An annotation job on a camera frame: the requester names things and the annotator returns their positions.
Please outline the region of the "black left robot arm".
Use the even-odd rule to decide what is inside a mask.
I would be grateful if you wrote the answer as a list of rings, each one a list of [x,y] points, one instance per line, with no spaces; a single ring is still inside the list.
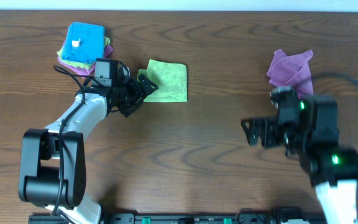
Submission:
[[[102,208],[86,193],[85,140],[108,114],[138,110],[158,85],[137,78],[88,77],[78,84],[74,103],[43,129],[22,138],[18,196],[50,210],[61,223],[99,223]]]

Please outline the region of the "green microfiber cloth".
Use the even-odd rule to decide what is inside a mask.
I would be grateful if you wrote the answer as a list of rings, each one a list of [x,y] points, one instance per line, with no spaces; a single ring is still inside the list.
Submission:
[[[184,103],[188,101],[188,75],[185,64],[149,60],[146,69],[137,76],[145,75],[158,86],[158,90],[145,98],[148,103]]]

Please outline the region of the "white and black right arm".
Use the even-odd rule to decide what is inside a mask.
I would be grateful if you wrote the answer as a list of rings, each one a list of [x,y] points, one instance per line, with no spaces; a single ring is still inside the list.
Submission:
[[[358,152],[339,144],[336,100],[310,96],[276,105],[275,116],[241,121],[249,145],[285,146],[308,174],[327,223],[358,223]]]

